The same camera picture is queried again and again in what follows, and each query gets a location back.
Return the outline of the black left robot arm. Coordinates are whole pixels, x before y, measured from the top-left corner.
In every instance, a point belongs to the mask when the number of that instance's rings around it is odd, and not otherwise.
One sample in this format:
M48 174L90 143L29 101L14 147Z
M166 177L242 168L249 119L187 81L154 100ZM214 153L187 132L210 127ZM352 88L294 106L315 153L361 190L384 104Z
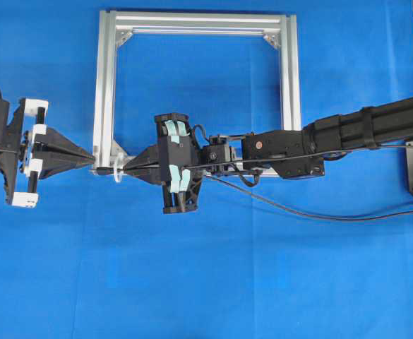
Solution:
M0 98L0 173L10 206L34 208L39 181L95 163L92 154L45 123L48 106L24 98L9 121L9 103Z

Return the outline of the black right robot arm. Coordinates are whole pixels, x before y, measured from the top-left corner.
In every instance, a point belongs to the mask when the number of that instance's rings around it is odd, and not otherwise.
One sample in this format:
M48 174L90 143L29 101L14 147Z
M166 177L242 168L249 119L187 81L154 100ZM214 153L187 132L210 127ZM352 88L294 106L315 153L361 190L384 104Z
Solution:
M114 173L161 186L165 214L188 213L198 207L205 173L238 176L248 187L267 168L283 179L322 177L326 161L413 138L413 97L319 119L300 131L211 136L205 146L196 138L203 127L190 126L185 114L158 115L155 123L157 143Z

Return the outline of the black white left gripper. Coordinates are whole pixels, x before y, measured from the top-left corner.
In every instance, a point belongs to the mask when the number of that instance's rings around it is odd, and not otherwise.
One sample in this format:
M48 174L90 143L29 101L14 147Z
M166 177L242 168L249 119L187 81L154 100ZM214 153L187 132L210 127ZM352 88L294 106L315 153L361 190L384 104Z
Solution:
M34 208L38 202L36 183L56 174L79 169L95 163L95 157L82 147L53 128L46 127L44 119L49 102L46 100L24 98L13 113L11 122L6 125L0 146L0 173L4 178L6 203L20 208ZM23 138L24 118L35 118L35 141L42 145L44 151L53 151L65 155L37 155L25 166L25 175L30 187L26 192L16 192L18 163L25 162L25 154L32 139Z

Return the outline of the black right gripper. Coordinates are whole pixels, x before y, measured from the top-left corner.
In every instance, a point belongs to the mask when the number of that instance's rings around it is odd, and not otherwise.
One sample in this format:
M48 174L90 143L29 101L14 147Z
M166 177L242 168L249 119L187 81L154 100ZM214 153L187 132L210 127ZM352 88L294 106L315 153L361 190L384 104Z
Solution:
M155 116L157 144L147 147L129 160L123 174L149 184L161 184L163 213L188 213L197 210L203 172L200 148L193 137L185 114L171 113ZM158 169L140 169L159 165Z

